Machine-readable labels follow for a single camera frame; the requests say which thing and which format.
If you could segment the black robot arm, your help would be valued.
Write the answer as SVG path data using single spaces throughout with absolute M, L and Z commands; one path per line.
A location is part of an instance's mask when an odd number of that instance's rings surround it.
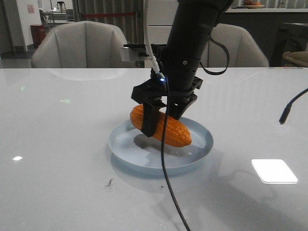
M 230 0 L 180 0 L 165 46 L 151 46 L 145 36 L 145 49 L 153 62 L 151 78 L 135 86 L 132 99 L 143 105 L 141 131 L 148 137 L 158 130 L 159 110 L 180 119 L 196 101 L 195 89 L 202 80 L 195 73 L 201 64 L 206 43 Z

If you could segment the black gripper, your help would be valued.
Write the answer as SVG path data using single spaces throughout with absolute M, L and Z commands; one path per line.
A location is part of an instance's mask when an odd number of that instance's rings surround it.
M 197 100 L 194 90 L 201 87 L 202 80 L 195 74 L 200 60 L 174 54 L 166 44 L 154 44 L 152 48 L 161 73 L 168 78 L 171 117 L 179 120 Z M 165 82 L 155 74 L 154 70 L 151 71 L 149 80 L 133 88 L 131 98 L 139 104 L 143 103 L 141 132 L 147 137 L 154 135 L 160 117 L 160 107 L 156 101 L 166 95 Z

